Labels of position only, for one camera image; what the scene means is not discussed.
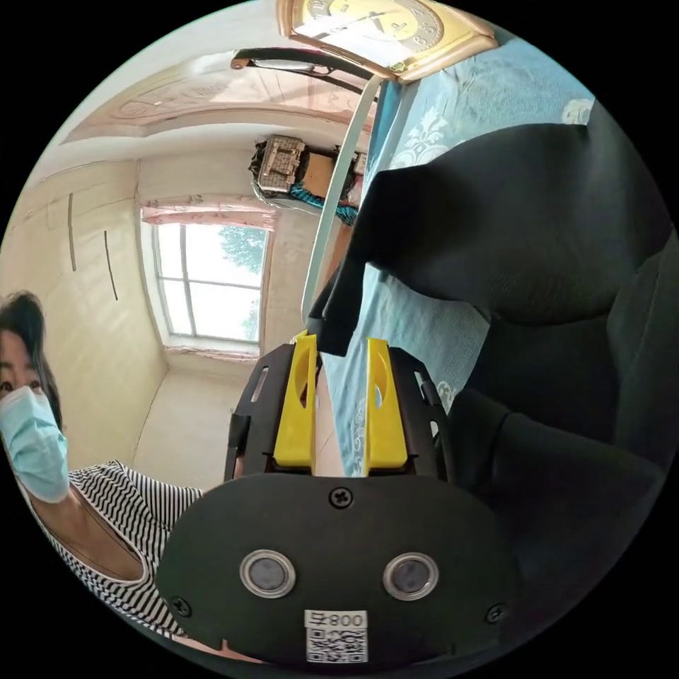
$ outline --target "qr code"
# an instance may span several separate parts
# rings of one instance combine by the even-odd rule
[[[310,663],[367,663],[367,629],[307,629],[306,659]]]

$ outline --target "yellow plastic part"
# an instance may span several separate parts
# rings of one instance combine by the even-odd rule
[[[295,338],[290,375],[278,426],[274,460],[281,467],[298,467],[315,472],[316,448],[316,336]],[[306,399],[302,403],[304,389]]]
[[[368,339],[367,381],[366,476],[372,469],[400,469],[408,459],[389,346],[383,339]]]

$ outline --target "pink curtain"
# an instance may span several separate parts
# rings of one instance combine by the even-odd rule
[[[233,224],[274,231],[277,212],[251,196],[190,195],[149,200],[141,204],[148,224]]]
[[[229,361],[230,363],[242,363],[254,366],[257,363],[259,354],[253,351],[252,354],[244,352],[220,352],[216,349],[200,349],[197,347],[165,347],[169,354],[191,354],[193,356],[205,356],[208,359],[218,361]]]

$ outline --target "white rod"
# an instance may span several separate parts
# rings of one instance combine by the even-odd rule
[[[316,239],[313,243],[311,260],[306,275],[306,283],[304,284],[304,293],[302,295],[302,320],[305,323],[313,305],[314,294],[320,276],[320,267],[325,258],[325,250],[327,248],[327,242],[330,239],[332,222],[337,213],[337,205],[340,203],[342,188],[344,187],[344,182],[349,173],[349,167],[352,163],[354,152],[356,151],[356,145],[359,142],[361,130],[363,129],[363,125],[370,112],[370,106],[375,99],[375,94],[377,94],[377,90],[382,84],[382,81],[383,79],[381,76],[373,76],[368,81],[366,88],[361,94],[359,103],[356,106],[352,121],[347,128],[342,148],[337,154],[335,169],[332,171],[332,178],[330,179],[330,184],[327,188],[325,203],[323,204],[323,210],[320,213],[318,229],[316,230]]]

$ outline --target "face mask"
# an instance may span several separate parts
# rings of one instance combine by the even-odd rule
[[[0,401],[0,432],[12,466],[26,489],[57,503],[69,491],[68,445],[47,397],[21,387]]]

